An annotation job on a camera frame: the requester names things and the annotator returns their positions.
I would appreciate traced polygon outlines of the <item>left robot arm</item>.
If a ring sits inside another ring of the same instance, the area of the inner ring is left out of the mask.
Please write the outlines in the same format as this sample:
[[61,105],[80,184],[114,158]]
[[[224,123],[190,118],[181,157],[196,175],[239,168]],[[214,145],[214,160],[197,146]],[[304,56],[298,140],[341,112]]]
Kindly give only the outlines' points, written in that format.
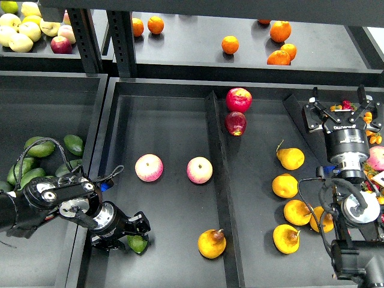
[[39,227],[61,217],[88,229],[91,245],[106,251],[124,250],[125,244],[120,240],[123,236],[146,236],[151,227],[142,211],[128,217],[113,202],[101,199],[100,184],[121,173],[122,165],[107,176],[89,179],[82,166],[71,166],[57,140],[42,137],[24,149],[16,167],[22,167],[32,148],[47,142],[60,150],[69,172],[60,177],[34,177],[24,186],[20,184],[22,173],[14,172],[14,190],[1,192],[1,231],[7,236],[28,239]]

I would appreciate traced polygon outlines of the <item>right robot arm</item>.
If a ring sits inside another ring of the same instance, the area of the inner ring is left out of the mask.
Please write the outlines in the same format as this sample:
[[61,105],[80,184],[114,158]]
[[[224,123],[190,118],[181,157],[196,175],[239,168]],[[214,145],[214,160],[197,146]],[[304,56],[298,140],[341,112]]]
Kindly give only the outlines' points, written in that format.
[[363,163],[370,156],[366,130],[381,129],[382,105],[363,86],[357,94],[357,108],[332,110],[320,103],[318,89],[313,88],[302,108],[307,131],[323,132],[330,163],[316,169],[324,211],[314,219],[323,235],[323,220],[327,214],[332,217],[335,239],[324,239],[323,244],[337,279],[353,281],[358,287],[383,287],[383,205],[376,192],[362,189],[368,179]]

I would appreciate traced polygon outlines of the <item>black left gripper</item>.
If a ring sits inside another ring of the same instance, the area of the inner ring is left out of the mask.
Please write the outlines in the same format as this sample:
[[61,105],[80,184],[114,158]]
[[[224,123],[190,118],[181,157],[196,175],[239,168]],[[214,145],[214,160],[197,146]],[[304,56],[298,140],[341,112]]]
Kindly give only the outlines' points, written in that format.
[[120,240],[128,234],[146,234],[151,230],[149,220],[144,212],[139,211],[128,218],[114,203],[101,204],[101,210],[93,218],[97,222],[92,230],[91,245],[99,250],[124,250],[125,244]]

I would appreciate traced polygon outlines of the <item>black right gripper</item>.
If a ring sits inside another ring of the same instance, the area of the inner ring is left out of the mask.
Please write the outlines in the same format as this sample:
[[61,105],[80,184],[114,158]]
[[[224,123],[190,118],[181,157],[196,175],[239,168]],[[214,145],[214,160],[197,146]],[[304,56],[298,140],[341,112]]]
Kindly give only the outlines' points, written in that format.
[[[351,113],[351,125],[341,125],[330,108],[318,100],[318,88],[302,108],[305,128],[308,132],[323,130],[327,160],[335,166],[335,175],[342,179],[364,179],[362,164],[370,157],[365,131],[358,128],[383,128],[383,103],[373,100],[366,94],[365,87],[357,89],[359,107]],[[364,115],[370,112],[372,120],[368,124]]]

